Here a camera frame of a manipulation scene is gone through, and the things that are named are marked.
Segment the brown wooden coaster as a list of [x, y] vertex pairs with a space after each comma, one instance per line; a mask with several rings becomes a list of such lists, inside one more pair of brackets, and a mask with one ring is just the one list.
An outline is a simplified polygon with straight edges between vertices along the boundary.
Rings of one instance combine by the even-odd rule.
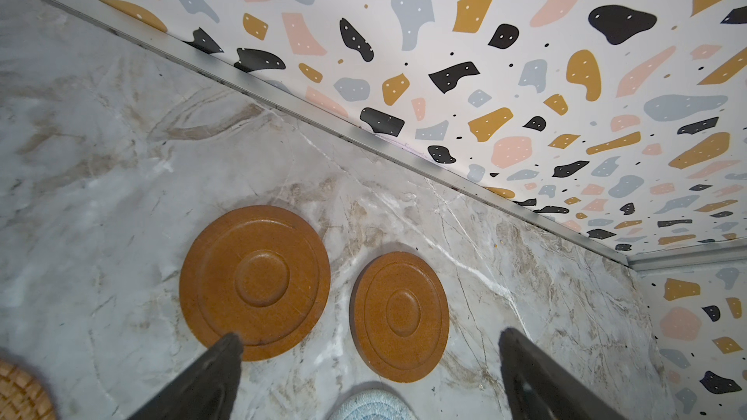
[[350, 328], [360, 357], [377, 375], [398, 383], [426, 377], [449, 341], [449, 304], [440, 278], [412, 253], [376, 258], [355, 282]]
[[275, 206], [235, 209], [193, 242], [180, 273], [185, 321], [204, 346], [236, 334], [256, 362], [301, 343], [322, 316], [331, 287], [328, 253], [303, 218]]

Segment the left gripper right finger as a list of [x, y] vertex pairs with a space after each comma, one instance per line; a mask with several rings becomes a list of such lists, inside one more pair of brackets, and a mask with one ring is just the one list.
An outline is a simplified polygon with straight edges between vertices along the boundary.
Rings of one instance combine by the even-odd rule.
[[515, 419], [621, 419], [571, 373], [515, 328], [499, 338], [501, 373]]

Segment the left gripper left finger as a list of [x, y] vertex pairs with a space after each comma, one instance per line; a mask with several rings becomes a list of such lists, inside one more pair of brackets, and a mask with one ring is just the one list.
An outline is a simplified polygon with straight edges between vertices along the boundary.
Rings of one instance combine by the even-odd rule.
[[130, 419], [230, 419], [243, 345], [226, 334]]

